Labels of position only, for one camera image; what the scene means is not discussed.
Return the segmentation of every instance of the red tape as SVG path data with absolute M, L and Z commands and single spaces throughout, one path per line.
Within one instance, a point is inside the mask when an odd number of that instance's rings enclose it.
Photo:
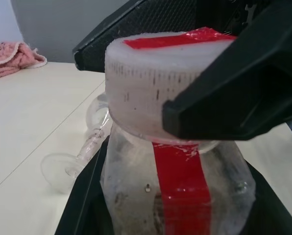
M 209 235 L 211 199 L 197 145 L 153 143 L 165 235 Z
M 147 49 L 218 40 L 234 40 L 235 38 L 235 36 L 219 33 L 212 28 L 203 27 L 177 36 L 138 38 L 134 40 L 124 40 L 124 43 L 133 49 Z

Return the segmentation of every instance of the black mesh surface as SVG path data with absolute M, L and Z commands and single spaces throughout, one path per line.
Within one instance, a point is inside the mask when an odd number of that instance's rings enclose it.
M 130 0 L 100 23 L 75 49 L 79 70 L 104 72 L 106 47 L 140 33 L 195 29 L 196 0 Z

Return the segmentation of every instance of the black tray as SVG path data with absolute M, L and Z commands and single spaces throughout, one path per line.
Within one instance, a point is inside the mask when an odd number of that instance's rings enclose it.
M 107 145 L 108 139 L 77 178 L 55 235 L 113 235 L 99 182 Z M 264 177 L 248 166 L 256 181 L 256 201 L 240 235 L 292 235 L 290 213 Z

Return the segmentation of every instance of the white tabletop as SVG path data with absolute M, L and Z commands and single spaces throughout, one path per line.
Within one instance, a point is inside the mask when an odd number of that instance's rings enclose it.
M 44 180 L 49 153 L 76 155 L 85 113 L 104 91 L 104 74 L 49 63 L 0 79 L 0 235 L 52 235 L 68 199 Z M 292 132 L 286 125 L 238 143 L 292 214 Z

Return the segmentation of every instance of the pink cloth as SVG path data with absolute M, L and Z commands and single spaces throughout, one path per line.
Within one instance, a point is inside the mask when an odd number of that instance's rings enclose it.
M 47 59 L 37 54 L 37 49 L 31 50 L 25 43 L 0 43 L 0 77 L 46 63 Z

